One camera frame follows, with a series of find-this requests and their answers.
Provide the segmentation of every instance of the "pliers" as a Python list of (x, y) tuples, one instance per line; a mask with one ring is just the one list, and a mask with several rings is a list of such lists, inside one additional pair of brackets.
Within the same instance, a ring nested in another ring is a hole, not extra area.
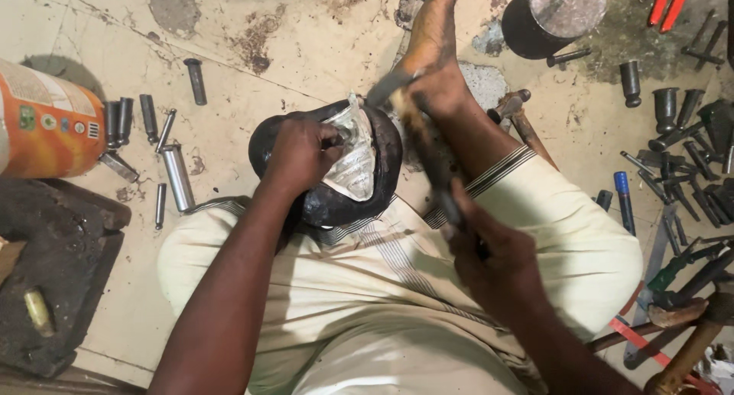
[[(665, 5), (667, 4), (667, 2), (668, 0), (655, 0), (655, 3), (653, 4), (653, 10), (650, 12), (650, 17), (647, 20), (648, 26), (655, 26), (656, 24), (658, 24), (658, 22), (660, 22), (660, 18), (663, 16), (663, 10), (665, 9)], [(670, 31), (671, 28), (673, 28), (675, 19), (678, 18), (678, 14), (680, 14), (680, 9), (683, 8), (684, 2), (685, 0), (670, 1), (668, 13), (665, 15), (665, 19), (660, 25), (661, 34), (665, 34), (666, 32)]]

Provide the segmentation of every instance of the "tiled floor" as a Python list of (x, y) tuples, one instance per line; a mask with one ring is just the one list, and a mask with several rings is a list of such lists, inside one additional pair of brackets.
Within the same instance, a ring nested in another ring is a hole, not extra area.
[[(390, 70), (401, 44), (406, 43), (407, 34), (394, 21), (399, 0), (193, 0), (188, 4), (190, 17), (179, 21), (166, 20), (151, 1), (0, 0), (0, 16), (6, 21), (0, 24), (0, 58), (28, 61), (37, 70), (76, 81), (101, 97), (152, 94), (159, 121), (166, 110), (178, 109), (171, 137), (183, 145), (198, 203), (252, 193), (258, 179), (244, 147), (260, 121), (288, 111), (315, 109), (344, 98), (351, 89), (365, 93)], [(648, 256), (661, 203), (639, 185), (633, 166), (618, 153), (635, 154), (655, 136), (650, 95), (654, 89), (705, 88), (705, 102), (734, 97), (728, 85), (734, 77), (729, 66), (718, 73), (712, 67), (694, 72), (691, 62), (663, 55), (692, 38), (705, 10), (715, 5), (723, 12), (725, 5), (722, 0), (688, 1), (680, 26), (659, 39), (660, 59), (673, 62), (676, 70), (670, 71), (676, 73), (661, 74), (652, 64), (643, 65), (643, 103), (631, 110), (624, 107), (619, 83), (605, 82), (600, 72), (614, 72), (620, 62), (651, 55), (618, 55), (596, 47), (596, 65), (592, 60), (572, 62), (562, 70), (549, 69), (543, 61), (521, 59), (501, 45), (489, 53), (473, 46), (475, 37), (486, 34), (492, 21), (501, 17), (507, 1), (459, 0), (457, 5), (460, 59), (496, 67), (504, 76), (486, 77), (484, 84), (480, 78), (475, 89), (504, 90), (506, 82), (509, 89), (532, 90), (526, 105), (528, 118), (563, 174), (590, 196), (601, 189), (613, 191), (613, 172), (627, 171), (638, 238)], [(621, 4), (630, 15), (646, 12), (627, 0), (609, 1), (616, 8)], [(625, 23), (643, 24), (644, 17), (634, 18)], [(606, 32), (610, 30), (596, 30), (588, 41)], [(658, 43), (656, 34), (646, 35), (654, 38), (646, 39), (653, 46)], [(622, 35), (604, 40), (631, 43), (637, 39)], [(208, 95), (204, 107), (195, 105), (191, 96), (182, 63), (188, 57), (204, 61)], [(493, 103), (488, 100), (485, 108)], [(153, 230), (156, 184), (166, 181), (166, 176), (146, 141), (138, 105), (134, 115), (132, 142), (120, 153), (141, 172), (140, 182), (126, 184), (104, 166), (72, 179), (124, 202), (133, 211), (123, 250), (76, 364), (146, 386), (174, 321), (156, 278), (156, 253), (178, 213), (169, 199), (164, 230)], [(680, 154), (683, 147), (676, 146), (673, 152)], [(401, 174), (398, 194), (416, 210), (425, 211), (425, 176), (409, 167)], [(619, 219), (616, 204), (615, 200), (610, 213)], [(711, 225), (696, 224), (685, 212), (680, 215), (688, 236), (714, 234)], [(725, 228), (716, 234), (732, 232)], [(699, 266), (685, 273), (691, 275)], [(683, 281), (680, 276), (674, 287)], [(666, 352), (673, 354), (679, 345), (674, 343)], [(615, 346), (603, 356), (620, 366), (622, 351), (623, 345)], [(621, 370), (643, 384), (659, 368), (647, 362), (635, 372)]]

